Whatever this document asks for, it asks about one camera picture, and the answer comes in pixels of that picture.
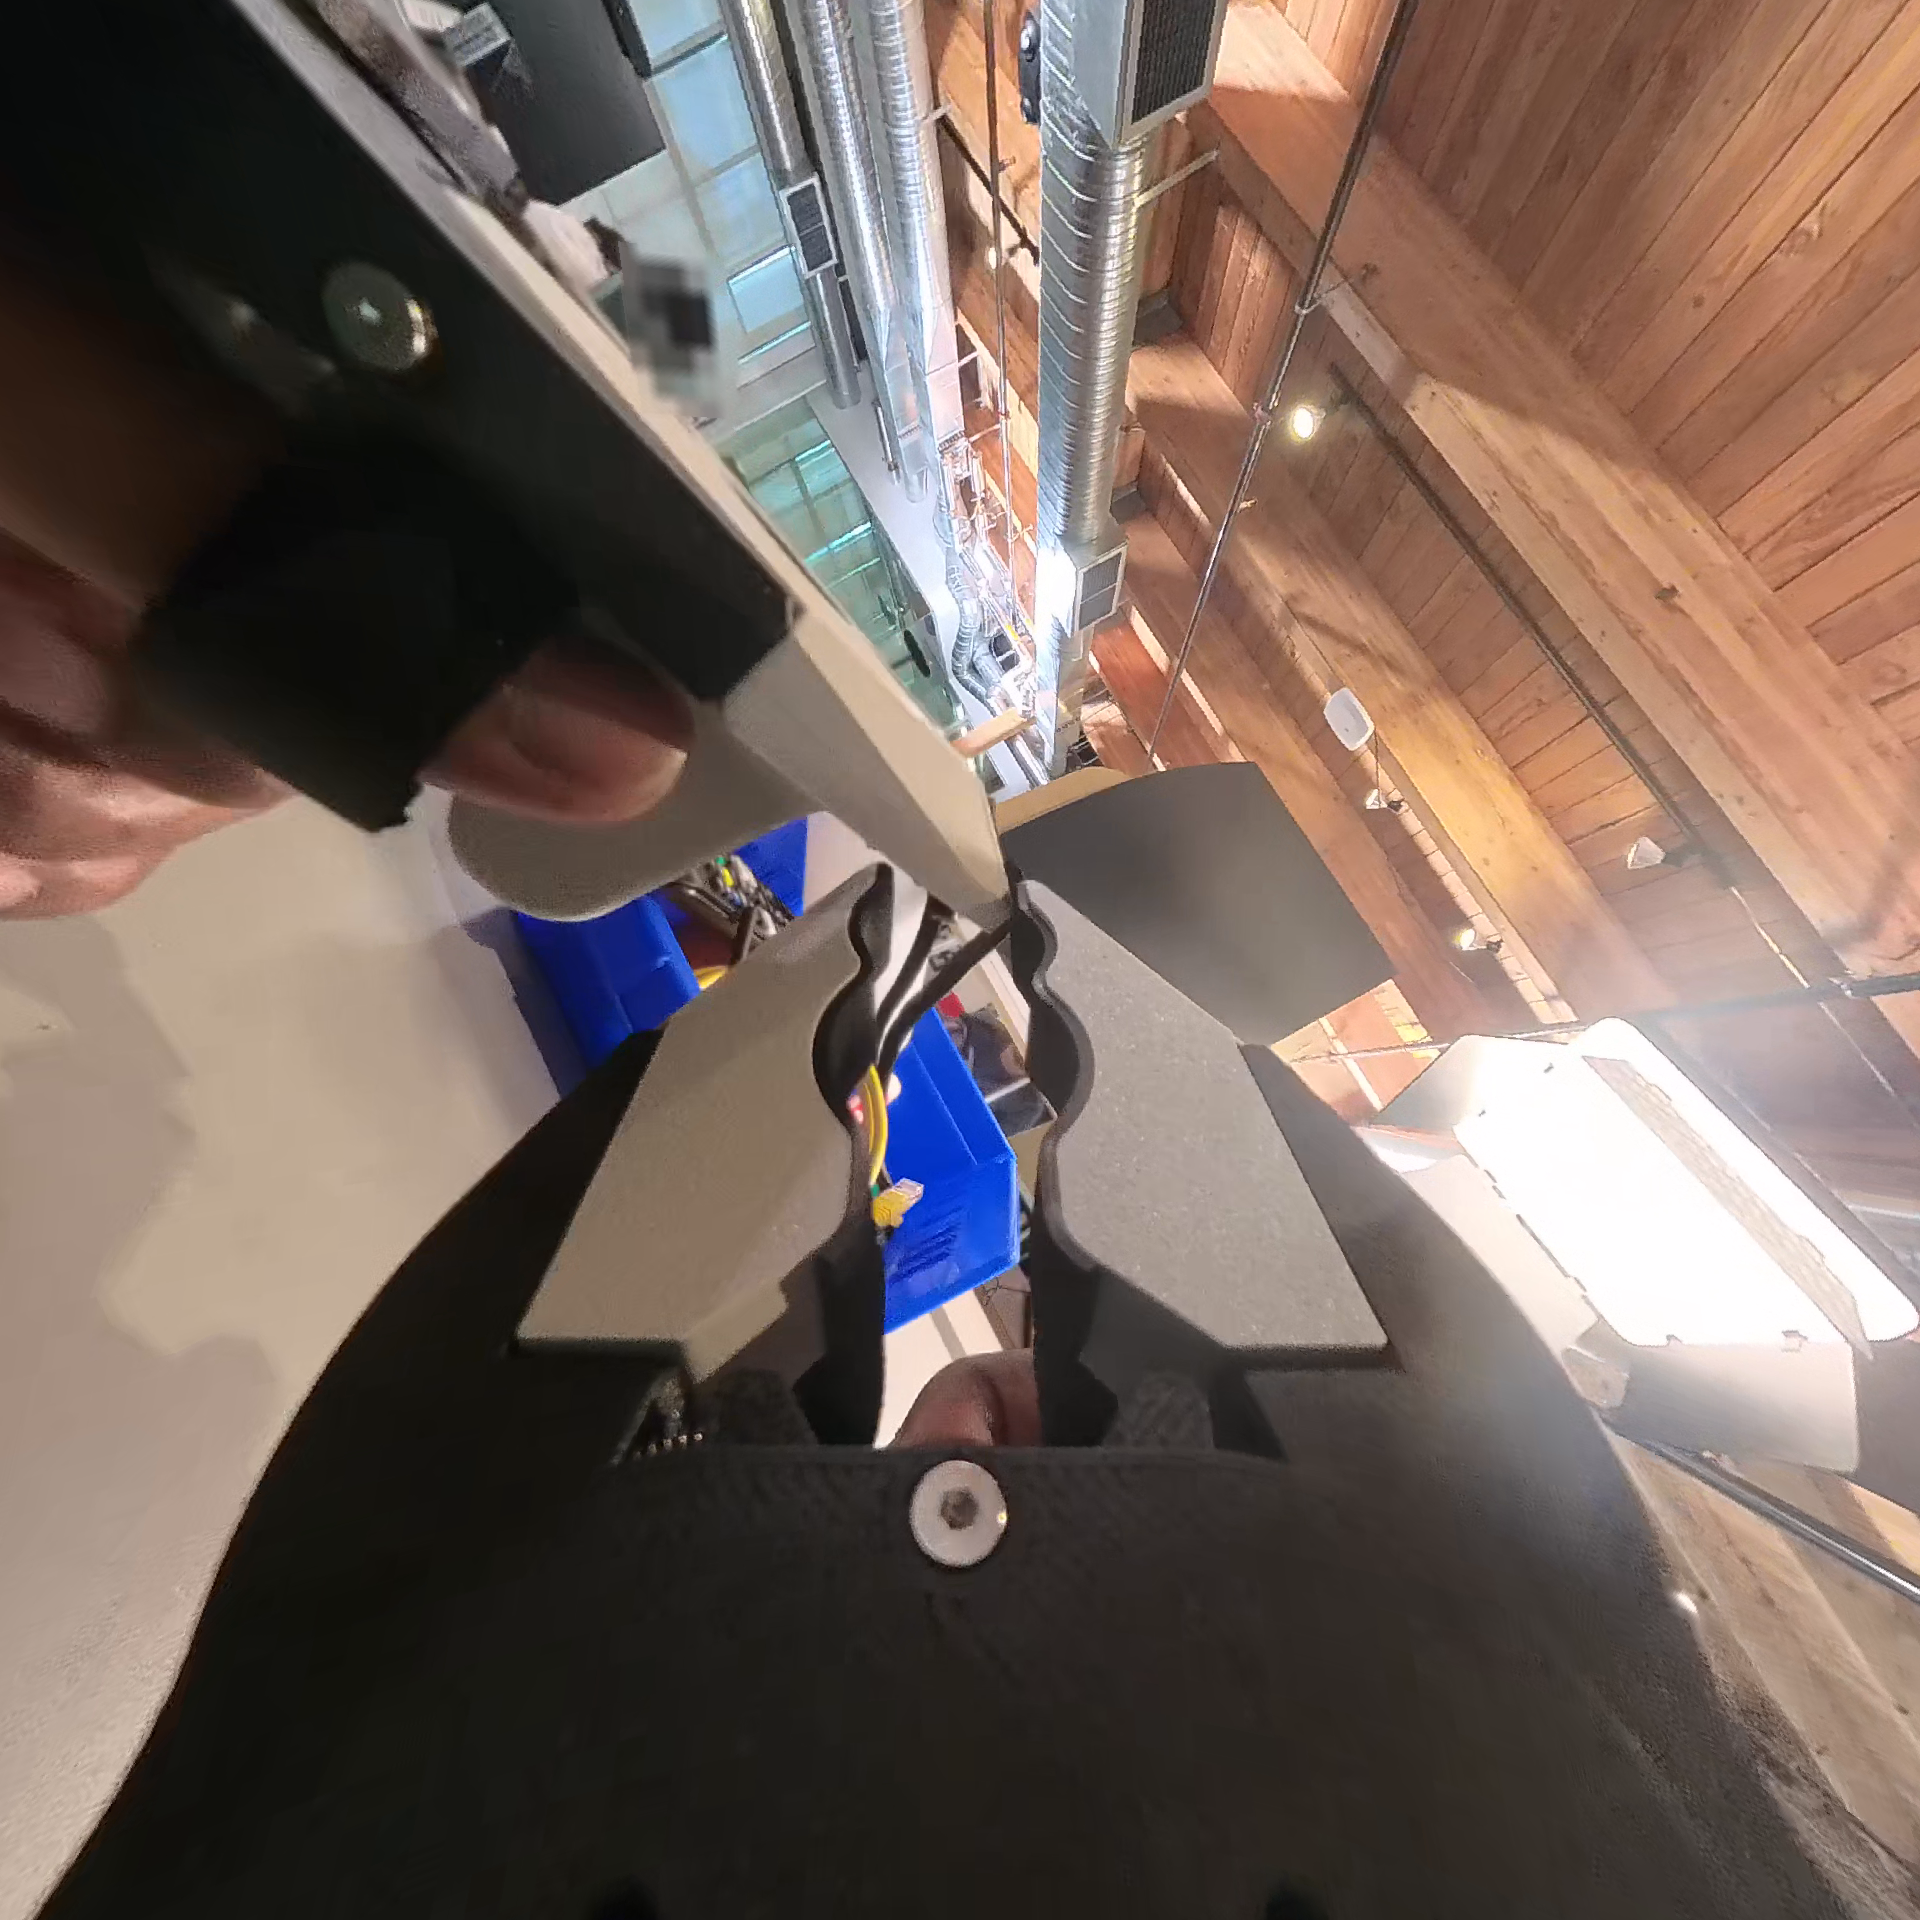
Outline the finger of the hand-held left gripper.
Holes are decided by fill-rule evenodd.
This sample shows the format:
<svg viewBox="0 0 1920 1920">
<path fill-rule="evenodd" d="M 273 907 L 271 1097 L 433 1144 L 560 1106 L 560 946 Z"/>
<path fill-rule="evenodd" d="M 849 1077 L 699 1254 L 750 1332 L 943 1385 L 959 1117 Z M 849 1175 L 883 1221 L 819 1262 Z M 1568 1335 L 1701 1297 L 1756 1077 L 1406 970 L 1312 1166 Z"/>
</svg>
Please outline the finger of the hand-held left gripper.
<svg viewBox="0 0 1920 1920">
<path fill-rule="evenodd" d="M 446 844 L 506 907 L 588 921 L 814 813 L 945 907 L 1008 898 L 982 784 L 838 613 L 795 616 L 726 703 L 691 707 L 683 774 L 639 821 L 560 825 L 458 801 Z"/>
</svg>

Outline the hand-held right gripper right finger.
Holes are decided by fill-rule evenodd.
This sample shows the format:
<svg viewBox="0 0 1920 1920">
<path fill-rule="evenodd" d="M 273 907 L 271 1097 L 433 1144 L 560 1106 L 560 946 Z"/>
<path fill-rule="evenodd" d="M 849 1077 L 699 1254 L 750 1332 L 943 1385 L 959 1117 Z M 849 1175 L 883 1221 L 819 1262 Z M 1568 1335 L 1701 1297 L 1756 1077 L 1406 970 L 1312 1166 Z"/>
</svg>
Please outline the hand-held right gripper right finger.
<svg viewBox="0 0 1920 1920">
<path fill-rule="evenodd" d="M 1387 1335 L 1246 1049 L 1042 882 L 1008 959 L 1055 1110 L 1022 1262 L 1042 1441 L 1281 1447 L 1256 1388 Z"/>
</svg>

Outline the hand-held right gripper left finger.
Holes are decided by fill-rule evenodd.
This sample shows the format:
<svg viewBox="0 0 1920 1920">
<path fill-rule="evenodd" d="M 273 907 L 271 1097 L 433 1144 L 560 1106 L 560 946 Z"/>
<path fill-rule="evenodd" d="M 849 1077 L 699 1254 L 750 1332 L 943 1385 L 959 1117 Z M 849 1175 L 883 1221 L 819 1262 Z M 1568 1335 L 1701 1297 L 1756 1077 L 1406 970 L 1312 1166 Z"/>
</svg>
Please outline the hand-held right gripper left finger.
<svg viewBox="0 0 1920 1920">
<path fill-rule="evenodd" d="M 861 868 L 655 1034 L 516 1342 L 685 1385 L 778 1376 L 819 1443 L 880 1415 L 880 1252 L 852 1095 L 878 1064 L 887 872 Z"/>
</svg>

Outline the large blue plastic bin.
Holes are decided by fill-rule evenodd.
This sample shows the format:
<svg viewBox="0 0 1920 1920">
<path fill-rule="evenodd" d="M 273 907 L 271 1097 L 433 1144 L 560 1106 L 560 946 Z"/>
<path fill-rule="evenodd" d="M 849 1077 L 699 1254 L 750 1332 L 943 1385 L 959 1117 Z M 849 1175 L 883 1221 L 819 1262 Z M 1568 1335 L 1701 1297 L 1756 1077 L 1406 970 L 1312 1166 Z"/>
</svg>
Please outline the large blue plastic bin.
<svg viewBox="0 0 1920 1920">
<path fill-rule="evenodd" d="M 804 907 L 804 868 L 807 823 L 785 823 L 718 861 L 718 882 L 707 882 L 718 931 L 701 931 L 696 907 L 665 888 L 595 921 L 522 912 L 513 921 L 580 1061 L 600 1064 L 718 982 L 748 874 L 772 898 L 781 921 Z M 916 1186 L 916 1197 L 880 1224 L 883 1332 L 945 1308 L 1018 1262 L 1016 1146 L 952 1039 L 959 1011 L 943 997 L 890 1064 L 880 1170 L 887 1189 Z"/>
</svg>

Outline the person's left hand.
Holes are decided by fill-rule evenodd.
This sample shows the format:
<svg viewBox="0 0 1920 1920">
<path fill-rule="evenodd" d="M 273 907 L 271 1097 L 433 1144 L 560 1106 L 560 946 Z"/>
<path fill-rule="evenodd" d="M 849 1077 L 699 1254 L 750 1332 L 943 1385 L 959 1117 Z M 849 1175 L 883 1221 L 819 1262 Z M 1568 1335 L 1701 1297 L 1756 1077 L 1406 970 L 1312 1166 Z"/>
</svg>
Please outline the person's left hand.
<svg viewBox="0 0 1920 1920">
<path fill-rule="evenodd" d="M 427 763 L 424 784 L 522 821 L 610 825 L 683 777 L 691 721 L 644 668 L 544 648 Z M 4 537 L 4 919 L 81 919 L 289 786 L 141 690 L 129 610 Z"/>
</svg>

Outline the dark panel with wooden edge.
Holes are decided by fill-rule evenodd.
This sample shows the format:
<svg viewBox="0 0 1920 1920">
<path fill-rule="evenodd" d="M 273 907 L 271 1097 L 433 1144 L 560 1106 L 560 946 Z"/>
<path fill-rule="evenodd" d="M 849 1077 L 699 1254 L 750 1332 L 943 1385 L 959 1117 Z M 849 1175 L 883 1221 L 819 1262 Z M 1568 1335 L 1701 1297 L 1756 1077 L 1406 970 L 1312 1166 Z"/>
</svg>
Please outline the dark panel with wooden edge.
<svg viewBox="0 0 1920 1920">
<path fill-rule="evenodd" d="M 994 805 L 1008 864 L 1237 1034 L 1276 1045 L 1390 959 L 1249 761 L 1086 768 Z"/>
</svg>

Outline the black computer monitor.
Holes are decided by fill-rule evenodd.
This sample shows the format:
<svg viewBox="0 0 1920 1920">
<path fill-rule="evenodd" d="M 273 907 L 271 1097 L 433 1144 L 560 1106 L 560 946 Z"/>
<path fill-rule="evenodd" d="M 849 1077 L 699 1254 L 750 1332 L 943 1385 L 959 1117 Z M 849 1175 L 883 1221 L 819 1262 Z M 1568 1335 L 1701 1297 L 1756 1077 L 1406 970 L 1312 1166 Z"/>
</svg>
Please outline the black computer monitor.
<svg viewBox="0 0 1920 1920">
<path fill-rule="evenodd" d="M 630 3 L 492 3 L 506 46 L 470 84 L 537 203 L 588 190 L 661 155 L 651 52 Z"/>
</svg>

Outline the black metal stand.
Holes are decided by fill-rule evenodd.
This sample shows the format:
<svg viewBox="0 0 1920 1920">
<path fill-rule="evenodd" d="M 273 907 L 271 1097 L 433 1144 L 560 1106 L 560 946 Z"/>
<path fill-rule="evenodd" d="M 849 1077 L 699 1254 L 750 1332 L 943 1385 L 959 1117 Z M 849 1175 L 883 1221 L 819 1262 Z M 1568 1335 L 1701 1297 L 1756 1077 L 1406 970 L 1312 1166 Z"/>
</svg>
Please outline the black metal stand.
<svg viewBox="0 0 1920 1920">
<path fill-rule="evenodd" d="M 1685 1475 L 1688 1482 L 1711 1494 L 1714 1500 L 1729 1501 L 1748 1520 L 1763 1521 L 1766 1527 L 1778 1532 L 1786 1541 L 1791 1541 L 1798 1548 L 1813 1548 L 1817 1559 L 1833 1562 L 1841 1570 L 1850 1570 L 1853 1576 L 1868 1582 L 1882 1595 L 1897 1597 L 1905 1606 L 1915 1606 L 1915 1570 L 1892 1562 L 1887 1548 L 1861 1546 L 1858 1539 L 1850 1539 L 1839 1525 L 1833 1525 L 1833 1521 L 1813 1515 L 1809 1509 L 1763 1490 L 1750 1475 L 1739 1475 L 1737 1470 L 1716 1464 L 1716 1458 L 1711 1458 L 1711 1452 L 1696 1452 L 1696 1449 L 1663 1443 L 1663 1441 L 1629 1437 L 1614 1425 L 1606 1425 L 1602 1430 L 1615 1449 L 1631 1449 L 1631 1452 L 1642 1452 L 1644 1461 L 1663 1464 L 1673 1475 Z"/>
</svg>

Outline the metal air duct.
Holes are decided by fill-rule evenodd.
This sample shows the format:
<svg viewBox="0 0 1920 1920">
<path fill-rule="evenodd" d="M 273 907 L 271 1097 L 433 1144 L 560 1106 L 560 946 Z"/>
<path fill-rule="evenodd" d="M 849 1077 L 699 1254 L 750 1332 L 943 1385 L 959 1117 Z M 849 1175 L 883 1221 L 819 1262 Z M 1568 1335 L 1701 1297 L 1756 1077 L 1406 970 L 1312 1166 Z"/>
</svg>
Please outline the metal air duct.
<svg viewBox="0 0 1920 1920">
<path fill-rule="evenodd" d="M 1211 92 L 1223 3 L 1042 3 L 1038 736 L 1068 772 L 1090 638 L 1117 613 L 1112 517 L 1158 131 Z"/>
<path fill-rule="evenodd" d="M 834 405 L 865 360 L 887 466 L 935 499 L 967 449 L 919 3 L 720 3 Z"/>
</svg>

